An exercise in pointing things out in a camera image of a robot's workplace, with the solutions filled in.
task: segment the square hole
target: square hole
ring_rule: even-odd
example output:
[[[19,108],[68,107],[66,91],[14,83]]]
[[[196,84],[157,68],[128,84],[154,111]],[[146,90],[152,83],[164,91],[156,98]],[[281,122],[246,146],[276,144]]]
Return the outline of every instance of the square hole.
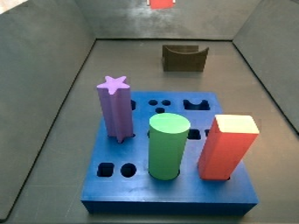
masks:
[[[190,139],[190,140],[201,139],[201,133],[197,129],[189,129],[188,139]]]
[[[97,176],[109,178],[113,174],[114,165],[112,163],[100,163],[97,166]]]

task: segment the gray floor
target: gray floor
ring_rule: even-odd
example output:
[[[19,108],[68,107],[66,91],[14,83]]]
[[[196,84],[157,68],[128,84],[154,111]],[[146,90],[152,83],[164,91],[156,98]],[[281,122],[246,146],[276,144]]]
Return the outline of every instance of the gray floor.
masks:
[[[162,44],[208,46],[204,72],[164,73]],[[104,75],[126,75],[132,90],[214,92],[225,114],[252,115],[260,136],[244,162],[260,203],[244,217],[88,214],[80,190],[98,127],[96,85]],[[6,223],[297,223],[297,142],[230,42],[98,41]]]

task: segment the purple star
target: purple star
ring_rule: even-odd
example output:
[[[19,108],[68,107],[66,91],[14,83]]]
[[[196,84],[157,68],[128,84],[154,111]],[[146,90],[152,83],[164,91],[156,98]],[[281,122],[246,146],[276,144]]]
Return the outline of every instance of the purple star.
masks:
[[[97,85],[97,88],[106,88],[108,93],[112,95],[118,88],[129,88],[129,86],[124,83],[126,77],[121,76],[118,78],[112,78],[105,76],[106,82]]]

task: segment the black hole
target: black hole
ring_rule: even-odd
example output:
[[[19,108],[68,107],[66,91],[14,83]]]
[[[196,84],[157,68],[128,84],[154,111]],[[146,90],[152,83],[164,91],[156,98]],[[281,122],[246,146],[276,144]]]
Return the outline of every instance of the black hole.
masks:
[[[130,178],[136,174],[136,166],[133,164],[124,164],[120,169],[120,172],[125,178]]]
[[[156,112],[156,114],[161,114],[161,113],[164,113],[164,108],[156,108],[156,109],[154,109],[154,112]]]
[[[170,104],[172,104],[172,103],[170,103],[168,100],[164,100],[164,101],[162,101],[162,105],[164,105],[164,106],[169,106]]]
[[[201,133],[197,129],[189,129],[188,139],[190,139],[190,140],[201,139]]]
[[[208,136],[208,134],[209,134],[209,131],[210,131],[209,129],[205,129],[205,130],[204,130],[204,133],[205,133],[205,137]]]
[[[156,100],[150,100],[150,101],[148,102],[148,104],[152,105],[152,106],[154,106],[154,105],[157,104],[157,101],[156,101]]]
[[[130,100],[130,107],[132,107],[132,110],[136,110],[136,102]]]
[[[210,105],[205,100],[200,104],[192,104],[188,100],[182,100],[182,107],[188,110],[210,110]]]
[[[97,176],[98,177],[110,177],[113,174],[114,165],[112,163],[101,163],[97,166]]]

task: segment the gray wall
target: gray wall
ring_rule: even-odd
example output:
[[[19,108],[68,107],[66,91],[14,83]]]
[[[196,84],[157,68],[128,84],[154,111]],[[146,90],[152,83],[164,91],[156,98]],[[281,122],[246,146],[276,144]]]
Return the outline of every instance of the gray wall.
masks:
[[[30,0],[0,15],[0,221],[93,41],[72,0]]]
[[[150,10],[145,0],[74,0],[98,39],[232,40],[260,0],[178,0]]]
[[[296,132],[299,132],[297,37],[299,2],[262,0],[233,38],[233,44]]]

